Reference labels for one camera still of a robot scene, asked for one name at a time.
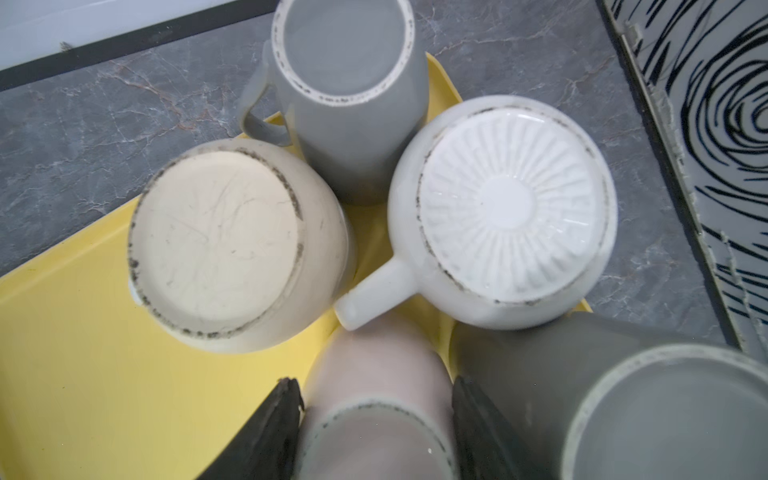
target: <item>countertop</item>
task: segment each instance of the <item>countertop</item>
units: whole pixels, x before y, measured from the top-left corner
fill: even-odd
[[[614,176],[619,227],[595,312],[723,343],[595,0],[412,0],[427,50],[464,99],[561,109]],[[0,274],[138,195],[194,145],[240,133],[237,95],[272,15],[0,92]],[[277,110],[274,96],[257,106]]]

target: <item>cup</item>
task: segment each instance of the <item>cup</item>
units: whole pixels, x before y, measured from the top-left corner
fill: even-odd
[[[271,32],[240,97],[243,131],[295,145],[344,203],[386,201],[429,103],[426,56],[408,0],[282,0]],[[285,127],[250,113],[269,85]]]
[[[302,331],[351,280],[352,231],[328,185],[274,145],[212,141],[160,170],[128,234],[131,286],[180,341],[244,353]]]
[[[768,369],[736,350],[572,313],[458,324],[451,364],[560,480],[763,478]]]
[[[303,391],[294,478],[458,480],[451,379],[402,317],[338,329]]]
[[[617,227],[592,139],[555,108],[505,95],[451,107],[416,135],[387,214],[394,256],[337,300],[347,329],[416,293],[485,328],[547,322],[595,285]]]

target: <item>black line pattern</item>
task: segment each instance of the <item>black line pattern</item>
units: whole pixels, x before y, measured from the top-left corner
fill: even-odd
[[[768,2],[604,1],[619,30],[640,32],[637,65],[669,99],[678,181],[734,329],[750,326],[768,352]]]

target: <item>mug handle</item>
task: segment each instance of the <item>mug handle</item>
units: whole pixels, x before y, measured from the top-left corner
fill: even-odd
[[[251,110],[264,95],[266,88],[270,86],[270,63],[272,55],[272,42],[267,40],[261,51],[261,60],[256,66],[256,71],[243,89],[240,101],[237,104],[237,119],[240,128],[246,135],[255,139],[287,147],[291,144],[288,130],[283,125],[273,125],[257,118]]]
[[[355,330],[419,292],[411,267],[396,255],[333,305],[339,323]]]

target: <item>plastic tray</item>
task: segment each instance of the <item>plastic tray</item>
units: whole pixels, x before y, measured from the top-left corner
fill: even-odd
[[[461,98],[428,57],[431,120]],[[0,278],[4,480],[194,478],[278,378],[303,382],[336,328],[328,312],[288,342],[240,356],[179,343],[128,292],[125,249],[135,205],[127,202]],[[346,212],[361,280],[392,255],[386,206]],[[453,320],[420,297],[399,310],[447,359]]]

